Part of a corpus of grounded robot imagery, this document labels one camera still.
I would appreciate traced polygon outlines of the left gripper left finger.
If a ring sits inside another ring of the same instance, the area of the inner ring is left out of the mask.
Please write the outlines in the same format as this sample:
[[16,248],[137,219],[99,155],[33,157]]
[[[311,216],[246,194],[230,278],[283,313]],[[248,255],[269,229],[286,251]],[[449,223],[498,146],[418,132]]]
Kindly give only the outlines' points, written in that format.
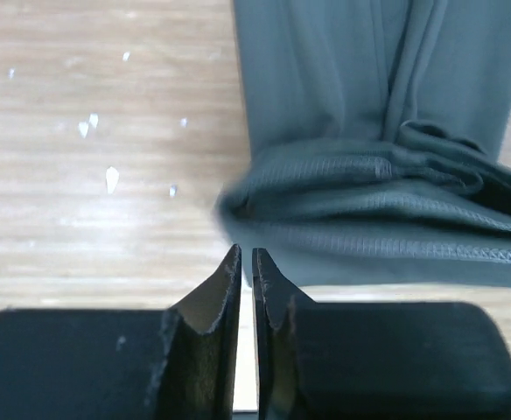
[[229,419],[242,252],[163,310],[0,311],[0,419]]

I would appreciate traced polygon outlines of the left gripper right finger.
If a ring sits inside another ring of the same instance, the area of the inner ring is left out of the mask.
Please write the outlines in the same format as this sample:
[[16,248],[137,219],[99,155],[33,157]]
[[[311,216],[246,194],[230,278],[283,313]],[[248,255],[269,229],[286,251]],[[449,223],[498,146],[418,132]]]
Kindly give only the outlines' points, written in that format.
[[511,354],[466,302],[317,302],[252,255],[261,419],[511,419]]

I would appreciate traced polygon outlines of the dark grey t shirt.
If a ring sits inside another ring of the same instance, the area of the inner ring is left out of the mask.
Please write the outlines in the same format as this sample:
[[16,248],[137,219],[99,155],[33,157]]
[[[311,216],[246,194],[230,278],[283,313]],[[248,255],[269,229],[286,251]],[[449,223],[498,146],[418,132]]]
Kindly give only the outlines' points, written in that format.
[[301,285],[511,287],[511,1],[237,1],[234,20],[233,242]]

